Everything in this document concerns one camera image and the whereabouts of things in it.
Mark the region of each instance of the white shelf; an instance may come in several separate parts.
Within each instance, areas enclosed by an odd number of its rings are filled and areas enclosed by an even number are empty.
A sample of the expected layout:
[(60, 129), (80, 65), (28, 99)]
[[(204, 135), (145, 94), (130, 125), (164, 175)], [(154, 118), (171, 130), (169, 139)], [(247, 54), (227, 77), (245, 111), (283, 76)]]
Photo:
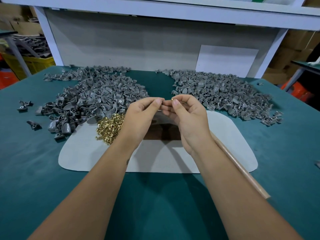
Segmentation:
[(320, 30), (320, 9), (229, 0), (2, 0), (4, 3), (169, 19)]

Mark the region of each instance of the person's right arm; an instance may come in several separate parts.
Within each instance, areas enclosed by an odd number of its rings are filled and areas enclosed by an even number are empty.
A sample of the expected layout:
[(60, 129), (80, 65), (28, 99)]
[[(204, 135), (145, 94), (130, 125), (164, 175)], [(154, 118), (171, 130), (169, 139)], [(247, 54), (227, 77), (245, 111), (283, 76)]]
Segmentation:
[(163, 102), (162, 112), (178, 125), (183, 147), (206, 183), (228, 238), (302, 239), (215, 144), (202, 104), (191, 95), (173, 99)]

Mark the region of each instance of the person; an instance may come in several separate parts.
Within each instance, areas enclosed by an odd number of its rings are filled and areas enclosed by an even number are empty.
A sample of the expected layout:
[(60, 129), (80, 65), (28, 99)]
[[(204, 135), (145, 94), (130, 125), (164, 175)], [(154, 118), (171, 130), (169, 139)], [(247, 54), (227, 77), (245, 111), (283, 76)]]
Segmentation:
[(215, 144), (202, 104), (182, 94), (173, 101), (147, 97), (130, 104), (114, 142), (28, 239), (104, 239), (130, 157), (159, 109), (178, 125), (229, 239), (302, 239)]

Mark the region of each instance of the yellow basket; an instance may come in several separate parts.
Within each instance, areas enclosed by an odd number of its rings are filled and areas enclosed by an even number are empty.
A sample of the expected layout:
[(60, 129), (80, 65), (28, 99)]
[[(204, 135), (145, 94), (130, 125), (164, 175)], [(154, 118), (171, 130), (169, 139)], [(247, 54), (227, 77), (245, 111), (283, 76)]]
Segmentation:
[[(15, 56), (6, 53), (1, 53), (1, 55), (11, 70), (16, 74), (18, 79), (22, 80), (27, 77)], [(43, 59), (23, 56), (23, 59), (26, 62), (31, 74), (36, 74), (50, 66), (56, 65), (53, 57)]]

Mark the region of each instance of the white paper sheet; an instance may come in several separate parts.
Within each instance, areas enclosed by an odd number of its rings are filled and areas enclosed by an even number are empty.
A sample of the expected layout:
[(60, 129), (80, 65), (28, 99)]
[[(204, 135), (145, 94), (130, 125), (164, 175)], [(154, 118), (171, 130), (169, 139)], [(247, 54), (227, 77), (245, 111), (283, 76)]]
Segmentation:
[(195, 70), (246, 77), (258, 51), (249, 48), (201, 45)]
[[(258, 162), (254, 153), (232, 120), (214, 111), (207, 111), (207, 115), (210, 130), (244, 168), (249, 172), (257, 169)], [(61, 167), (90, 171), (108, 148), (106, 143), (95, 139), (96, 128), (96, 124), (87, 123), (77, 127), (59, 154), (58, 163)], [(192, 157), (184, 150), (181, 141), (143, 140), (134, 151), (127, 172), (199, 173), (199, 170)]]

